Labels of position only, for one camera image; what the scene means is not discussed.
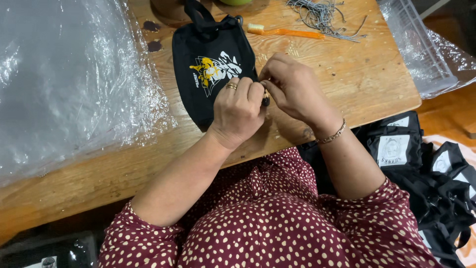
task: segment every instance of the gold ring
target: gold ring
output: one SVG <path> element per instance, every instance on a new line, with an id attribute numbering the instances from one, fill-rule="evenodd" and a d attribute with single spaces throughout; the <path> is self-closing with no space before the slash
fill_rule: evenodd
<path id="1" fill-rule="evenodd" d="M 227 83 L 227 88 L 232 88 L 232 89 L 236 90 L 236 89 L 237 89 L 237 86 L 238 86 L 238 85 L 235 84 L 235 83 L 233 83 L 233 82 L 228 82 L 228 83 Z"/>

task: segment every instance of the white plastic crate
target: white plastic crate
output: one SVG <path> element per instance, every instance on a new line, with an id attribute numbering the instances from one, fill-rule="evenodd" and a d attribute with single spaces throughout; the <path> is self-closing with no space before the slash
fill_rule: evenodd
<path id="1" fill-rule="evenodd" d="M 411 0 L 380 0 L 378 4 L 421 97 L 430 98 L 433 92 L 457 84 Z"/>

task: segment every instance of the wooden table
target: wooden table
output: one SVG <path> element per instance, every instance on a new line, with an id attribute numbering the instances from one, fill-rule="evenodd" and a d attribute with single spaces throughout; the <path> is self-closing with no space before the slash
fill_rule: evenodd
<path id="1" fill-rule="evenodd" d="M 178 127 L 160 134 L 157 144 L 127 148 L 0 189 L 0 237 L 133 196 L 167 162 L 203 135 L 188 116 L 177 90 L 171 49 L 175 28 L 157 19 L 149 0 L 129 1 L 141 25 L 154 21 L 162 26 L 158 32 L 143 33 L 148 42 L 156 40 L 162 44 L 162 50 L 151 56 Z M 202 0 L 202 3 L 217 20 L 229 13 L 242 15 L 245 24 L 262 24 L 265 29 L 310 30 L 302 22 L 295 21 L 299 15 L 286 7 L 284 0 L 254 0 L 238 7 L 216 0 Z M 346 2 L 341 10 L 346 15 L 345 26 L 349 32 L 355 31 L 368 15 L 361 31 L 368 36 L 361 39 L 362 43 L 330 37 L 320 41 L 247 34 L 256 54 L 258 72 L 274 52 L 289 53 L 312 66 L 321 80 L 322 90 L 342 111 L 351 127 L 418 107 L 420 96 L 377 3 L 354 0 Z M 342 24 L 340 19 L 335 21 L 336 26 Z M 313 139 L 312 131 L 305 124 L 291 119 L 272 101 L 263 127 L 232 153 L 223 166 Z"/>

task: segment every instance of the polka dot blouse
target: polka dot blouse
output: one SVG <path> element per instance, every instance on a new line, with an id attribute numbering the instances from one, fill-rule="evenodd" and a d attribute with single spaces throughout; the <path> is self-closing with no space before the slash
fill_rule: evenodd
<path id="1" fill-rule="evenodd" d="M 106 229 L 99 267 L 441 267 L 424 246 L 408 193 L 317 195 L 296 148 L 221 170 L 174 226 L 127 204 Z"/>

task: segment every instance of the stack of black bags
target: stack of black bags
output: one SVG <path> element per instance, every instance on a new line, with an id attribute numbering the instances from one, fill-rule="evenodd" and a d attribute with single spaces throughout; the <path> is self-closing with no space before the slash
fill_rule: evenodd
<path id="1" fill-rule="evenodd" d="M 442 265 L 464 268 L 456 255 L 471 236 L 476 217 L 476 171 L 459 150 L 446 142 L 433 152 L 422 141 L 414 111 L 392 116 L 352 130 L 383 173 L 410 194 L 410 209 L 426 246 Z M 320 194 L 336 194 L 315 142 L 298 146 L 316 172 Z M 459 238 L 456 247 L 454 242 Z"/>

